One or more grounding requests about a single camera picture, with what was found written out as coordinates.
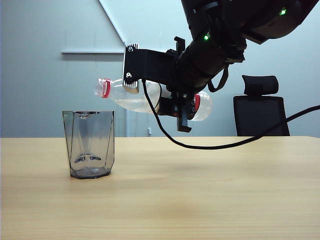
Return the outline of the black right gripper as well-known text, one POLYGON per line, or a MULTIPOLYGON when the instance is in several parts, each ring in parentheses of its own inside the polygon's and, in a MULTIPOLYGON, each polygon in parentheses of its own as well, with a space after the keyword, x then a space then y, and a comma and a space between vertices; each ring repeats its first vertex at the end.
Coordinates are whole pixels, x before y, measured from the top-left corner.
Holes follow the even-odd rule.
POLYGON ((179 73, 179 60, 186 49, 186 43, 183 38, 178 36, 174 37, 174 41, 176 43, 176 60, 174 64, 176 86, 166 85, 166 90, 169 97, 175 98, 160 97, 157 114, 159 116, 177 117, 177 130, 190 132, 192 128, 188 126, 188 116, 192 98, 189 92, 184 89, 179 73))

